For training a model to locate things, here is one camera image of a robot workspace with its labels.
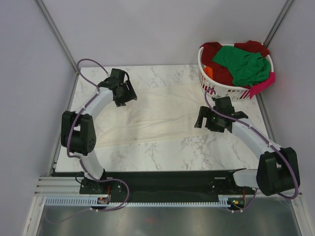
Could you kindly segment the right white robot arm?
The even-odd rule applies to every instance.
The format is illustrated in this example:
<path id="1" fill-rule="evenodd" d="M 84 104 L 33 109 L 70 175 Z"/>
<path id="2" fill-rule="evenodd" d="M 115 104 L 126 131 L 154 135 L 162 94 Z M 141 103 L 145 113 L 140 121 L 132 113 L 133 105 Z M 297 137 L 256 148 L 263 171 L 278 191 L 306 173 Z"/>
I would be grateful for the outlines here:
<path id="1" fill-rule="evenodd" d="M 296 151 L 274 144 L 254 127 L 242 111 L 235 111 L 230 97 L 214 100 L 215 105 L 199 109 L 196 128 L 214 132 L 228 130 L 258 157 L 257 169 L 180 172 L 122 172 L 117 175 L 129 186 L 133 202 L 201 201 L 211 196 L 246 194 L 254 189 L 265 196 L 298 196 L 300 176 Z"/>

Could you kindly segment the cream white t shirt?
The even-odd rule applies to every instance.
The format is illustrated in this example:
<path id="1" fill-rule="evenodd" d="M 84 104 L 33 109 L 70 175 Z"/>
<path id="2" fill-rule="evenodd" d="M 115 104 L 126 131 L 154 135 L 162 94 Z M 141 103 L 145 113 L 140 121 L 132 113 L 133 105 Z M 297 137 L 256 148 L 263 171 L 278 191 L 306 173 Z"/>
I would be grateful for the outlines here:
<path id="1" fill-rule="evenodd" d="M 96 147 L 188 138 L 208 133 L 196 128 L 199 109 L 206 106 L 199 84 L 135 88 L 137 100 L 106 106 L 96 118 Z"/>

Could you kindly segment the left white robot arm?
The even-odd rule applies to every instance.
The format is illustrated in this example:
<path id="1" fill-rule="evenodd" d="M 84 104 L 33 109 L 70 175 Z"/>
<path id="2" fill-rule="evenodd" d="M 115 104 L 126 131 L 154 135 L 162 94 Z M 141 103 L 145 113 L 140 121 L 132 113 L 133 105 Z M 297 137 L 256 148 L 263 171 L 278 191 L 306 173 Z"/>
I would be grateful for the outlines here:
<path id="1" fill-rule="evenodd" d="M 66 148 L 68 158 L 79 161 L 85 177 L 92 180 L 91 188 L 96 193 L 104 193 L 108 181 L 102 178 L 105 170 L 95 153 L 94 119 L 112 102 L 121 107 L 136 99 L 130 79 L 107 78 L 96 87 L 95 94 L 84 105 L 76 111 L 62 114 L 61 145 Z"/>

